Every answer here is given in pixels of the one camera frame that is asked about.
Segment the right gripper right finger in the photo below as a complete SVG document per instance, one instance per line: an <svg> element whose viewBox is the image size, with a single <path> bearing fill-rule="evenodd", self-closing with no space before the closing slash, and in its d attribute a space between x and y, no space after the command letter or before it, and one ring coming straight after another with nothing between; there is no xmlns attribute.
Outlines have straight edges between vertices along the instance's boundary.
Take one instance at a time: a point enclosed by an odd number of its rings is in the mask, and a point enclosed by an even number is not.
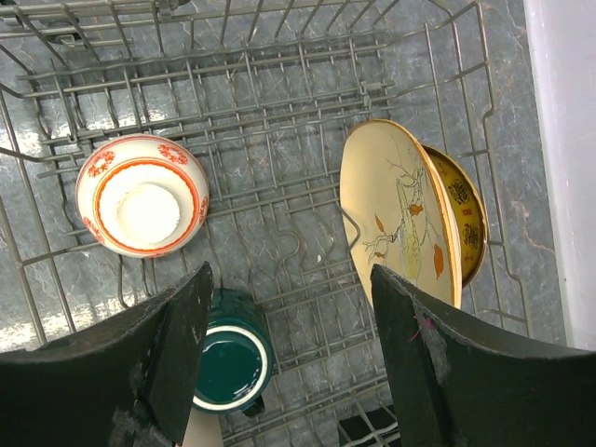
<svg viewBox="0 0 596 447"><path fill-rule="evenodd" d="M405 446L591 446L595 355L508 332L372 269Z"/></svg>

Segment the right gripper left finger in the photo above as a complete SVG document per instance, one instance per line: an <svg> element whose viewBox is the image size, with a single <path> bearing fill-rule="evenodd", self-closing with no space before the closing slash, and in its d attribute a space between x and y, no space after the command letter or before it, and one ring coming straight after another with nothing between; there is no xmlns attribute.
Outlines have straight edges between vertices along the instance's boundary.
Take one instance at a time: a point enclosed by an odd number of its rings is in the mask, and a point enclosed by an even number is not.
<svg viewBox="0 0 596 447"><path fill-rule="evenodd" d="M204 263L80 332L2 353L2 445L182 443L212 295Z"/></svg>

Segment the yellow patterned small plate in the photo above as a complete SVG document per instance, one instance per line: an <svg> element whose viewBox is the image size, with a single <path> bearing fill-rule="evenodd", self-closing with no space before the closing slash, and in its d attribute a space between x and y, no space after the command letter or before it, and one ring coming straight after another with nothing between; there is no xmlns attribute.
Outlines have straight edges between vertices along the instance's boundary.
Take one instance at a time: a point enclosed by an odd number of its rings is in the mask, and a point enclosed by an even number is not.
<svg viewBox="0 0 596 447"><path fill-rule="evenodd" d="M451 157L424 145L446 189L457 223L461 244L463 286L478 275L487 251L488 222L483 201L476 186Z"/></svg>

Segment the cream bird plate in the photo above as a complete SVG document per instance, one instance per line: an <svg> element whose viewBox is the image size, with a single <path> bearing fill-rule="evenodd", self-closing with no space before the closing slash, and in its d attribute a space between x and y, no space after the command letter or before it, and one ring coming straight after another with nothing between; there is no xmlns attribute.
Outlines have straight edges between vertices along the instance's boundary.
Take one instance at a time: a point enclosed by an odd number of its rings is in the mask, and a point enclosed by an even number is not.
<svg viewBox="0 0 596 447"><path fill-rule="evenodd" d="M461 244L439 173L420 142L386 119L363 122L345 141L340 208L364 293L383 265L418 289L460 307Z"/></svg>

